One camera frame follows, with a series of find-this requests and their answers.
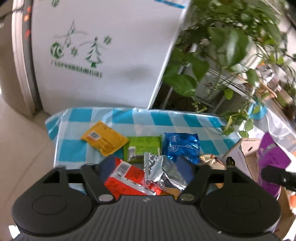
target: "silver packet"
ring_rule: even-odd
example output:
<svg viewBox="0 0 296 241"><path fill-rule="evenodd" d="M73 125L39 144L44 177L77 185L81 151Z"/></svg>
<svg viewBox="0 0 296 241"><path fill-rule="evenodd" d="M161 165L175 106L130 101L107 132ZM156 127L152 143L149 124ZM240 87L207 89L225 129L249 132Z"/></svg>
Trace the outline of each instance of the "silver packet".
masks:
<svg viewBox="0 0 296 241"><path fill-rule="evenodd" d="M187 183L178 172L177 166L166 156L144 153L145 182L154 183L159 188L177 188L183 191Z"/></svg>

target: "tile floor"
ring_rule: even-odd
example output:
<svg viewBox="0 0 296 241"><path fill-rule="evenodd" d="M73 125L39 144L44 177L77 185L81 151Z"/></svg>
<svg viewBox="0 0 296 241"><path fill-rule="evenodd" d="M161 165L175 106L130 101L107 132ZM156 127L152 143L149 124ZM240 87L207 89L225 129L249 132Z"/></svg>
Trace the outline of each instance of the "tile floor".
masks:
<svg viewBox="0 0 296 241"><path fill-rule="evenodd" d="M12 204L53 166L54 145L38 113L33 120L14 111L0 96L0 241L11 240Z"/></svg>

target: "cardboard box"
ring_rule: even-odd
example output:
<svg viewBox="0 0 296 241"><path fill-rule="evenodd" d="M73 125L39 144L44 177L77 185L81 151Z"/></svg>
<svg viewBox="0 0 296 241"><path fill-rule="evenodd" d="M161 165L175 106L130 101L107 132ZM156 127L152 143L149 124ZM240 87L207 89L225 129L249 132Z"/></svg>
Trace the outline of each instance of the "cardboard box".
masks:
<svg viewBox="0 0 296 241"><path fill-rule="evenodd" d="M261 140L257 138L240 139L232 149L224 155L223 161L226 162L227 157L231 156L235 161L235 166L257 182L258 169L256 153L260 142ZM294 237L296 236L295 216L290 210L286 189L283 187L278 202L281 206L281 218L274 234L281 240L294 240Z"/></svg>

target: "blue and white tablecloth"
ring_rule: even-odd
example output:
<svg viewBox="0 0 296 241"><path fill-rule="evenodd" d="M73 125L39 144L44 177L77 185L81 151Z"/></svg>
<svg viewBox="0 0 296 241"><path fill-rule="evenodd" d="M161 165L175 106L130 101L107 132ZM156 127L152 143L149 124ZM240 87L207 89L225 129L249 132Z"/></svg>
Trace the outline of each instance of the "blue and white tablecloth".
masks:
<svg viewBox="0 0 296 241"><path fill-rule="evenodd" d="M80 137L96 122L103 121L124 136L164 136L165 132L197 133L201 153L222 157L239 140L236 133L221 135L225 122L214 116L138 108L71 108L46 120L55 142L54 166L76 169L85 163L100 163L104 156ZM122 149L115 153L123 157Z"/></svg>

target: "yellow packet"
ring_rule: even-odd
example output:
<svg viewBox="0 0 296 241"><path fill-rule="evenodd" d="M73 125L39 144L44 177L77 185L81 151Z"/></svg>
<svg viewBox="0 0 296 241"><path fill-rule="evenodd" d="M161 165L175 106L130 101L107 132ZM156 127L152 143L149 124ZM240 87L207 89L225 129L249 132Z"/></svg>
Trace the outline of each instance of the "yellow packet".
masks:
<svg viewBox="0 0 296 241"><path fill-rule="evenodd" d="M101 121L85 132L81 139L101 151L103 156L113 154L128 142L126 137L120 135Z"/></svg>

